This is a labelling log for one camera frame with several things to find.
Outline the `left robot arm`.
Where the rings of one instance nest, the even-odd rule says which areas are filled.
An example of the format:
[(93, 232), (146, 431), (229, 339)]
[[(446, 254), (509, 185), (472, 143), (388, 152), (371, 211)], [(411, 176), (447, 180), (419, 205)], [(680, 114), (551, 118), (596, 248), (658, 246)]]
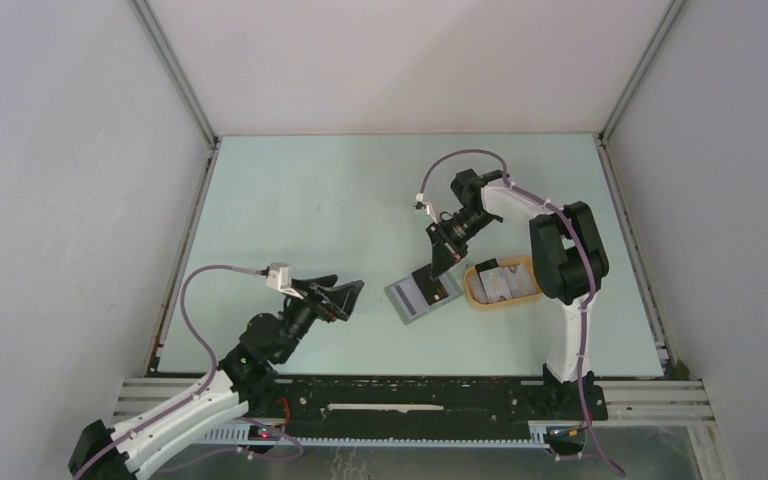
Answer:
[(276, 366), (287, 362), (318, 320), (346, 321), (365, 286), (339, 283), (335, 274), (295, 279), (285, 263), (264, 269), (228, 266), (258, 276), (280, 293), (277, 314), (254, 316), (223, 357), (210, 351), (210, 368), (192, 386), (128, 420), (96, 420), (81, 432), (68, 460), (74, 479), (149, 479), (210, 430), (247, 415), (264, 416), (276, 403)]

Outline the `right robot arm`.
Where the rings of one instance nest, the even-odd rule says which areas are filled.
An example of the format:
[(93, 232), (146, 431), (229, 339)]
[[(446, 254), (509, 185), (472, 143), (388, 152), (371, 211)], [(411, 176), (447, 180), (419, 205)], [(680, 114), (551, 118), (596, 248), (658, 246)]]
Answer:
[(528, 226), (532, 272), (543, 294), (559, 302), (565, 320), (559, 343), (546, 368), (556, 380), (541, 392), (545, 411), (566, 418), (582, 403), (579, 388), (590, 373), (588, 358), (591, 305), (609, 272), (607, 254), (591, 208), (584, 202), (558, 206), (517, 186), (502, 170), (478, 175), (458, 173), (451, 190), (461, 208), (443, 220), (425, 200), (426, 174), (416, 194), (416, 208), (432, 218), (426, 228), (431, 243), (428, 276), (437, 280), (460, 263), (467, 243), (494, 221)]

